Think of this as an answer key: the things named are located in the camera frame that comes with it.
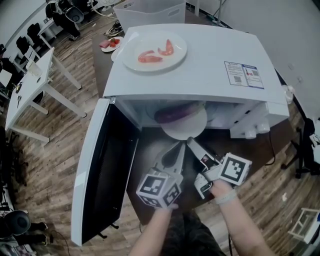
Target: white chair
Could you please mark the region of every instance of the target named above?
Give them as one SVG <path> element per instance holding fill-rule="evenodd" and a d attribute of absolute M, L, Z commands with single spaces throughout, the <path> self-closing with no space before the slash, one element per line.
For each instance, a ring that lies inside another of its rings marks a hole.
<path fill-rule="evenodd" d="M 295 225 L 288 231 L 294 238 L 309 244 L 320 226 L 320 210 L 301 208 L 302 212 Z"/>
<path fill-rule="evenodd" d="M 40 56 L 37 54 L 37 52 L 32 48 L 31 45 L 29 45 L 29 49 L 26 51 L 26 53 L 24 54 L 24 56 L 27 58 L 28 61 L 30 60 L 35 60 L 35 58 L 37 57 L 38 59 L 40 59 Z M 49 82 L 53 82 L 53 80 L 51 79 L 51 77 L 48 77 L 48 83 Z"/>
<path fill-rule="evenodd" d="M 6 88 L 10 82 L 11 77 L 12 77 L 11 73 L 2 69 L 0 72 L 0 83 Z M 2 89 L 0 90 L 0 95 L 6 98 L 7 100 L 9 100 L 9 97 L 5 93 L 3 93 Z"/>

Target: white microwave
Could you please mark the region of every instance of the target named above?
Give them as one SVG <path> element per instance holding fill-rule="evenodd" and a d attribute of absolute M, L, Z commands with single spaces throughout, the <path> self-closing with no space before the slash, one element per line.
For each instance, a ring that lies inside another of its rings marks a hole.
<path fill-rule="evenodd" d="M 77 245 L 119 218 L 139 133 L 160 126 L 156 111 L 206 102 L 206 128 L 228 129 L 231 138 L 246 138 L 247 131 L 254 138 L 259 125 L 272 127 L 289 117 L 281 83 L 255 35 L 207 25 L 156 24 L 129 28 L 122 47 L 157 30 L 183 38 L 187 55 L 175 69 L 149 75 L 128 70 L 121 52 L 116 58 L 76 173 L 71 239 Z"/>

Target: pink shrimp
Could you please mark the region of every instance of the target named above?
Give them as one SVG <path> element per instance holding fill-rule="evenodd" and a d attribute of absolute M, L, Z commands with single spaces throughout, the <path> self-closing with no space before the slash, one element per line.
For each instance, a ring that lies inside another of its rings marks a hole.
<path fill-rule="evenodd" d="M 169 39 L 166 40 L 166 47 L 165 50 L 161 50 L 158 48 L 158 53 L 163 55 L 163 56 L 169 56 L 174 54 L 175 50 L 174 47 Z"/>
<path fill-rule="evenodd" d="M 153 50 L 145 51 L 139 55 L 138 61 L 141 63 L 161 62 L 162 61 L 161 57 L 157 57 L 153 55 L 147 56 L 148 54 L 154 54 L 154 53 L 155 52 Z"/>

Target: wooden floor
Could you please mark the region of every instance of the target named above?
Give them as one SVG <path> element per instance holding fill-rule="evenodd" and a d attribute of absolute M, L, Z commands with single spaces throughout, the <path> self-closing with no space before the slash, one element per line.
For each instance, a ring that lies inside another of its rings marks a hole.
<path fill-rule="evenodd" d="M 23 149 L 24 160 L 29 166 L 25 170 L 27 187 L 19 186 L 16 193 L 16 208 L 28 210 L 33 222 L 46 222 L 49 226 L 48 235 L 53 229 L 63 234 L 69 244 L 70 254 L 74 256 L 125 256 L 140 235 L 139 220 L 126 195 L 120 220 L 116 222 L 120 228 L 107 228 L 102 232 L 109 236 L 107 239 L 95 237 L 82 247 L 75 246 L 70 240 L 75 175 L 84 137 L 98 100 L 90 39 L 108 30 L 112 22 L 109 18 L 95 16 L 81 27 L 80 40 L 69 42 L 67 35 L 61 35 L 54 42 L 54 54 L 82 84 L 82 89 L 77 90 L 56 71 L 51 75 L 52 86 L 83 108 L 87 117 L 76 116 L 45 95 L 40 105 L 47 108 L 49 114 L 45 116 L 28 108 L 18 122 L 19 126 L 48 136 L 51 141 L 43 144 L 24 135 L 19 137 L 17 144 Z M 303 124 L 294 104 L 290 105 L 290 121 L 294 128 Z M 302 251 L 304 248 L 287 234 L 301 207 L 320 209 L 320 178 L 306 174 L 297 180 L 294 166 L 286 171 L 280 169 L 280 165 L 294 153 L 295 150 L 288 144 L 277 154 L 274 165 L 261 168 L 237 189 L 245 208 L 278 255 Z M 226 225 L 214 202 L 202 205 L 196 212 L 228 255 Z M 56 239 L 53 244 L 34 247 L 39 255 L 68 255 L 65 241 L 56 234 L 54 236 Z"/>

